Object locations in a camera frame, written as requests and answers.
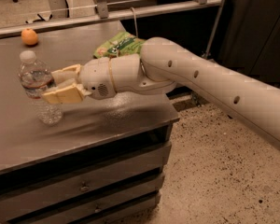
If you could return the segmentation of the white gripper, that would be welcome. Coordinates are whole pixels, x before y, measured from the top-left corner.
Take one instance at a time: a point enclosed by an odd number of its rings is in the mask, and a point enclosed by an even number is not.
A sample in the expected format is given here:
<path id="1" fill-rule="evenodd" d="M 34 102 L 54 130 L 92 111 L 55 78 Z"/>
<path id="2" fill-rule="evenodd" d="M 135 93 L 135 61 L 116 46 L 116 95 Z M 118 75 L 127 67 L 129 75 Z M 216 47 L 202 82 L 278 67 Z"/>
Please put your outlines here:
<path id="1" fill-rule="evenodd" d="M 109 74 L 109 62 L 108 58 L 93 59 L 82 68 L 80 64 L 74 64 L 53 71 L 51 74 L 57 84 L 69 79 L 80 80 L 81 84 L 73 83 L 63 88 L 45 91 L 42 98 L 47 103 L 56 105 L 80 103 L 86 96 L 97 100 L 114 97 L 116 92 Z"/>

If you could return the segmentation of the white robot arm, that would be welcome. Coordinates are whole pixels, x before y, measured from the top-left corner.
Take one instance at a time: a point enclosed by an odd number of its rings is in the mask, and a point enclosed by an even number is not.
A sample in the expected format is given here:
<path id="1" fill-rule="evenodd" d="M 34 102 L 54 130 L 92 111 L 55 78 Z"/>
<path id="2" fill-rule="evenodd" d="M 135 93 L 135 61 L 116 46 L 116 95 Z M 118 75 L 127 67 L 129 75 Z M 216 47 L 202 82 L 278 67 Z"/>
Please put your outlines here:
<path id="1" fill-rule="evenodd" d="M 280 150 L 280 89 L 207 61 L 161 37 L 139 53 L 99 58 L 52 73 L 57 86 L 42 94 L 50 104 L 101 100 L 120 92 L 154 95 L 190 88 Z"/>

